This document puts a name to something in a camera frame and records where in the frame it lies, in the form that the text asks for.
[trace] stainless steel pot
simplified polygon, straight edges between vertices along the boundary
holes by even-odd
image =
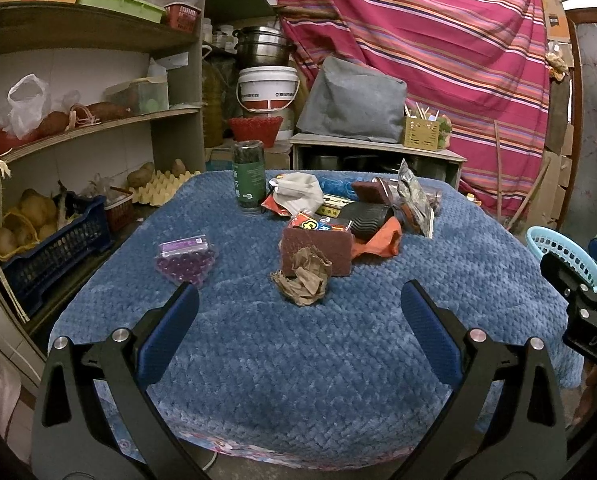
[[[239,68],[287,66],[294,44],[272,27],[246,27],[236,30],[236,63]]]

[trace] egg tray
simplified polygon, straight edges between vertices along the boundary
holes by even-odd
[[[160,207],[175,195],[179,187],[198,174],[200,171],[196,171],[194,174],[186,171],[177,178],[170,171],[165,171],[165,173],[157,171],[145,186],[138,189],[130,187],[130,191],[133,193],[132,203],[138,202]]]

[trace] red basket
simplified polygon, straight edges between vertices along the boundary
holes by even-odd
[[[194,25],[200,14],[200,9],[184,4],[166,5],[165,9],[167,9],[167,22],[170,27],[194,32]]]
[[[236,140],[262,140],[262,145],[271,148],[283,122],[282,117],[239,117],[227,121]]]
[[[110,231],[115,233],[134,220],[134,206],[132,204],[133,194],[130,191],[114,186],[112,186],[112,189],[127,195],[118,202],[105,206],[107,225],[109,225]]]

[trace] striped curtain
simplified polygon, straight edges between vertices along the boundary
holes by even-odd
[[[503,213],[536,178],[547,129],[549,76],[541,0],[278,0],[335,10],[339,18],[282,20],[311,84],[337,53],[406,81],[408,106],[441,110],[450,150],[467,158],[462,186],[496,209],[501,140]]]

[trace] blue plastic crate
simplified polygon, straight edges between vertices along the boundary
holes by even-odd
[[[105,197],[82,198],[69,192],[67,217],[80,216],[33,249],[3,264],[3,272],[28,316],[43,304],[43,294],[68,270],[94,251],[107,250],[112,237],[105,218]]]

